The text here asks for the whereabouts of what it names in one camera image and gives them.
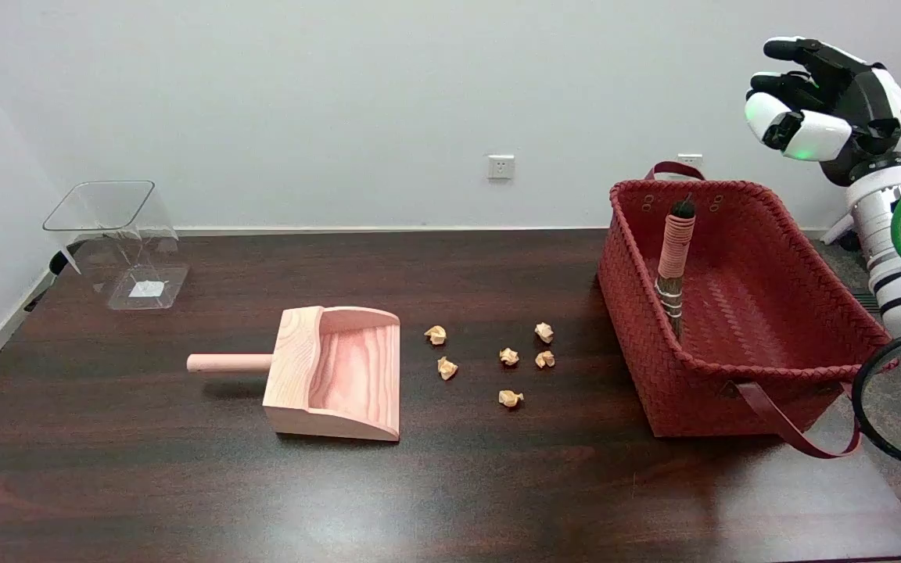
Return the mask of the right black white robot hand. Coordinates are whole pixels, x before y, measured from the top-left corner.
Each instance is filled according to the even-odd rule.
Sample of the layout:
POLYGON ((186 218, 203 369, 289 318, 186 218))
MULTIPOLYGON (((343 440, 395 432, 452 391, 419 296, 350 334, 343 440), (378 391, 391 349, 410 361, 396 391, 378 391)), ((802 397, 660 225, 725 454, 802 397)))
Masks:
POLYGON ((799 68, 751 77, 744 117, 759 142, 841 188, 900 167, 901 87, 882 63, 805 37, 773 37, 763 53, 799 68))

